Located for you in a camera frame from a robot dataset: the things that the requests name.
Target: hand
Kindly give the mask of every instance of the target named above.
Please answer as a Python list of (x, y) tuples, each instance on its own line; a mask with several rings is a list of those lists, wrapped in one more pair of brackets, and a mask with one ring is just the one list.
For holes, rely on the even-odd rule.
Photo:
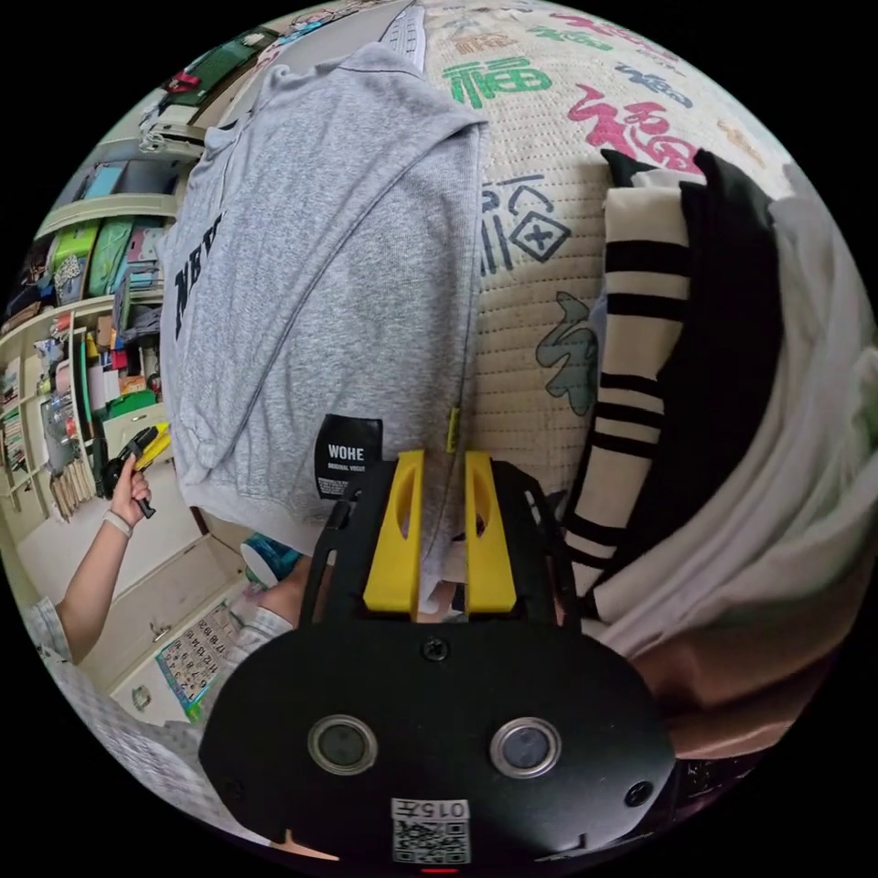
[(278, 851), (288, 851), (289, 853), (297, 853), (300, 857), (314, 857), (316, 860), (337, 860), (331, 853), (323, 853), (315, 851), (313, 848), (306, 848), (303, 844), (296, 844), (290, 830), (286, 831), (286, 841), (283, 844), (272, 842), (272, 847)]
[(148, 503), (153, 496), (144, 474), (134, 472), (134, 465), (136, 463), (137, 461), (133, 456), (125, 460), (122, 474), (119, 476), (119, 482), (116, 484), (116, 489), (113, 491), (112, 500), (110, 501), (111, 512), (118, 515), (130, 528), (144, 516), (144, 513), (141, 512), (140, 507), (137, 505), (137, 501), (146, 500)]
[[(305, 589), (308, 585), (308, 574), (311, 573), (312, 559), (303, 555), (296, 562), (293, 572), (286, 579), (282, 579), (277, 585), (272, 586), (261, 598), (259, 606), (269, 610), (276, 616), (285, 619), (293, 628), (299, 625), (299, 616), (302, 614), (302, 603), (305, 600)], [(332, 578), (332, 567), (327, 565), (323, 574), (323, 582), (317, 592), (314, 612), (314, 621), (318, 622), (323, 615), (326, 604), (329, 581)]]

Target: wall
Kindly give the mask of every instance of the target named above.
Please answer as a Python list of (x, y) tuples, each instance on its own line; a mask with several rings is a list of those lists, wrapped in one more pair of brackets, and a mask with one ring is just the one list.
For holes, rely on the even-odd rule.
[(18, 557), (16, 546), (12, 542), (12, 535), (6, 519), (0, 515), (0, 556), (3, 558), (3, 569), (12, 596), (18, 606), (31, 606), (39, 600), (37, 589), (30, 581), (21, 559)]

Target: white bracelet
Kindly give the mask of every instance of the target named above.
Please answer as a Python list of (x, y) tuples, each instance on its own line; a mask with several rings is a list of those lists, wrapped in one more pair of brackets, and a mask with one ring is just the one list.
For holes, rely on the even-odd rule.
[(103, 513), (103, 520), (106, 521), (107, 524), (112, 524), (114, 527), (118, 528), (129, 540), (131, 539), (131, 525), (121, 516), (116, 515), (111, 509), (107, 509), (107, 511)]

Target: qr code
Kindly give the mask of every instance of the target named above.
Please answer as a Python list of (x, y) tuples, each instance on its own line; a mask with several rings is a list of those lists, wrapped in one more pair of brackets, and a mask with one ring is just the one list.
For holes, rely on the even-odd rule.
[(393, 859), (417, 864), (469, 862), (469, 827), (444, 820), (393, 821)]

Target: camera lens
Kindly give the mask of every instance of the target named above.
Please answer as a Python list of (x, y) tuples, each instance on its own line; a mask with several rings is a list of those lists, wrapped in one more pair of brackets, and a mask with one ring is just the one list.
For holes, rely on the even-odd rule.
[(561, 737), (554, 726), (532, 716), (506, 723), (491, 740), (491, 762), (506, 777), (544, 775), (560, 755)]
[(371, 768), (378, 742), (371, 729), (352, 716), (327, 716), (312, 727), (308, 752), (333, 775), (358, 775)]

